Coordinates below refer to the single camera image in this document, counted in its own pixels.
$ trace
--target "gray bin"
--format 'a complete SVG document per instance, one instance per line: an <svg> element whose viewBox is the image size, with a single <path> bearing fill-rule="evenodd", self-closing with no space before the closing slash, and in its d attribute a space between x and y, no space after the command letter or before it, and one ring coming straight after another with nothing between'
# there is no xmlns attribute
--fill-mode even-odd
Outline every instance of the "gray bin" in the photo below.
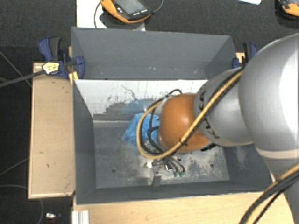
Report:
<svg viewBox="0 0 299 224"><path fill-rule="evenodd" d="M86 63L85 78L73 86L78 204L252 192L271 183L248 145L182 156L186 175L162 173L161 185L152 187L136 146L122 141L133 115L154 100L175 88L197 92L230 69L229 36L73 28L72 52Z"/></svg>

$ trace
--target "black carpet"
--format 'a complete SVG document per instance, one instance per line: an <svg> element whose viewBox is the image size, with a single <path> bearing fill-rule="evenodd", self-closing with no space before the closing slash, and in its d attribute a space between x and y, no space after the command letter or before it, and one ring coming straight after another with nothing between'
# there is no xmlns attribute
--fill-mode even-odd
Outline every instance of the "black carpet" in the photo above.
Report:
<svg viewBox="0 0 299 224"><path fill-rule="evenodd" d="M153 9L161 0L144 0ZM37 42L45 36L71 43L70 27L76 25L76 0L0 0L0 51L24 75L41 59ZM262 48L269 42L298 32L298 21L276 16L274 0L251 5L234 0L164 0L162 9L146 21L147 30L230 35L236 51L242 43ZM0 77L19 75L0 56ZM26 159L30 138L30 88L21 82L0 89L0 173ZM0 185L27 186L28 163L0 177ZM26 190L0 188L0 224L35 224L41 206L28 201ZM70 221L70 198L44 200L44 213L57 213L57 223ZM41 223L49 223L43 218Z"/></svg>

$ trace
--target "wooden table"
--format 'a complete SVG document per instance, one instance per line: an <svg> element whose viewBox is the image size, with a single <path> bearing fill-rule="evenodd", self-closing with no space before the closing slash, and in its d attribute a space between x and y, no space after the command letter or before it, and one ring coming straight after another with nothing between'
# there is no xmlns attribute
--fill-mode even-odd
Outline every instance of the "wooden table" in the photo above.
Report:
<svg viewBox="0 0 299 224"><path fill-rule="evenodd" d="M34 64L34 72L41 63ZM33 80L28 197L72 196L75 190L71 83L45 75ZM155 201L76 205L89 210L90 224L237 224L260 193ZM259 224L292 224L284 196Z"/></svg>

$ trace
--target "blue cloth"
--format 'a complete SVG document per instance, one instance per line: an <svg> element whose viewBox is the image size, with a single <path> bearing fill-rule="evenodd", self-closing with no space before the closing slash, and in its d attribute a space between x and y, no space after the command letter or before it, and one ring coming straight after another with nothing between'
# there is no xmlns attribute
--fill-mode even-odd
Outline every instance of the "blue cloth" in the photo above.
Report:
<svg viewBox="0 0 299 224"><path fill-rule="evenodd" d="M139 113L139 114L135 114L134 118L131 120L130 124L128 125L123 137L122 137L122 141L129 141L131 144L137 145L136 142L136 129L137 129L137 125L138 122L141 118L141 116L143 115L143 113ZM147 135L147 130L150 128L150 114L148 114L144 121L143 121L143 126L142 126L142 138L143 140L148 140L148 135ZM153 122L152 122L152 126L156 127L160 125L160 121L159 121L159 116L158 115L154 115L153 117ZM151 133L151 138L157 142L157 131L153 131Z"/></svg>

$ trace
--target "handheld device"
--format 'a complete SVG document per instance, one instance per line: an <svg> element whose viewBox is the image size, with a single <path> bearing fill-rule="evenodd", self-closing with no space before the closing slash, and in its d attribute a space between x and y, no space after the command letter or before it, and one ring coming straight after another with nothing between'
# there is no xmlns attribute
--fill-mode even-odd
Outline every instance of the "handheld device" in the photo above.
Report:
<svg viewBox="0 0 299 224"><path fill-rule="evenodd" d="M101 0L104 10L124 23L137 23L149 18L152 10L141 0Z"/></svg>

